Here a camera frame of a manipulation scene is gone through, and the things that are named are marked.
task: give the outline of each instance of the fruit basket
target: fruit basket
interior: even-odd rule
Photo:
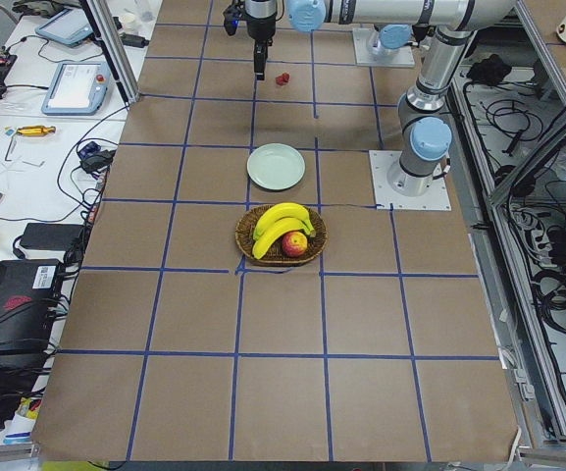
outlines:
[[[234,231],[234,239],[245,257],[255,265],[269,267],[295,267],[304,265],[319,256],[320,253],[322,253],[322,250],[324,250],[328,240],[326,225],[316,211],[307,208],[309,211],[309,218],[313,224],[313,228],[315,229],[315,236],[308,238],[308,248],[302,255],[296,258],[286,256],[283,253],[281,240],[278,239],[272,244],[263,258],[260,260],[254,258],[254,255],[252,255],[252,247],[254,246],[252,234],[254,233],[254,228],[256,227],[256,223],[259,218],[272,206],[272,204],[256,206],[245,213],[237,223],[236,230]]]

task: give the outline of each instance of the bunch of bananas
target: bunch of bananas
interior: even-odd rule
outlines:
[[[252,255],[260,260],[274,242],[292,231],[302,231],[310,237],[315,235],[308,209],[291,202],[272,206],[256,223],[252,234],[255,240]]]

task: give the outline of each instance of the red apple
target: red apple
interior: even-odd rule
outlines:
[[[283,235],[283,252],[287,257],[297,258],[306,252],[309,242],[306,235],[292,231]]]

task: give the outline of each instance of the white plate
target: white plate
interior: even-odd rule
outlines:
[[[250,154],[247,173],[256,184],[266,189],[287,189],[304,175],[304,159],[293,147],[265,144]]]

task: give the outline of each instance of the blue joint cap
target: blue joint cap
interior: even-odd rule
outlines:
[[[324,0],[287,0],[289,22],[300,32],[311,32],[324,24]]]
[[[423,118],[411,131],[411,148],[427,162],[441,159],[452,142],[452,131],[440,118]]]
[[[379,40],[385,49],[399,49],[411,40],[410,25],[387,25],[381,29]]]

